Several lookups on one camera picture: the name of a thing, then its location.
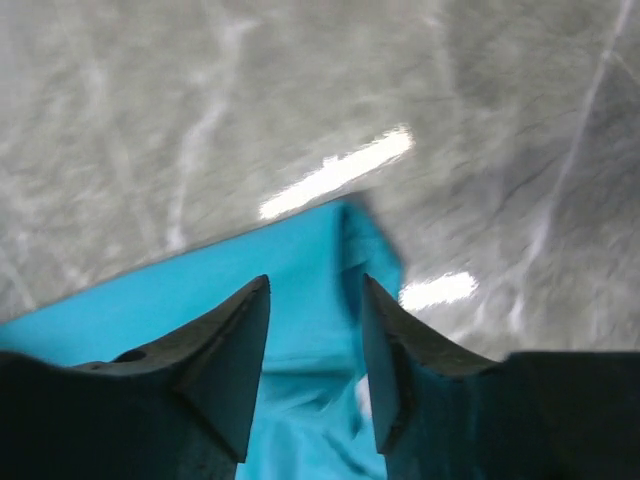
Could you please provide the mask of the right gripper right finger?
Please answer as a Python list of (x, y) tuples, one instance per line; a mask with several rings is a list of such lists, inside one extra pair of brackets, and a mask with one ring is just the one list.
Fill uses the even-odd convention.
[(413, 369), (459, 379), (497, 363), (448, 339), (404, 310), (372, 276), (363, 276), (362, 344), (376, 448), (389, 454), (419, 406)]

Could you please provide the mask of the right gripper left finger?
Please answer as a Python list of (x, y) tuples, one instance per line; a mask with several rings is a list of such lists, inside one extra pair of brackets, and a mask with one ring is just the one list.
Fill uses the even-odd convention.
[(109, 377), (160, 375), (160, 388), (233, 461), (246, 460), (270, 318), (270, 282), (260, 275), (185, 325), (114, 360), (73, 371)]

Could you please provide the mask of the teal t-shirt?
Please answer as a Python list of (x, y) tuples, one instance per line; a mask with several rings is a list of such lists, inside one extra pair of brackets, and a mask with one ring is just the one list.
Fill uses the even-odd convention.
[(109, 361), (216, 307), (259, 275), (270, 320), (239, 479), (382, 479), (367, 396), (362, 277), (402, 267), (371, 218), (335, 201), (121, 275), (1, 328), (5, 350), (58, 366)]

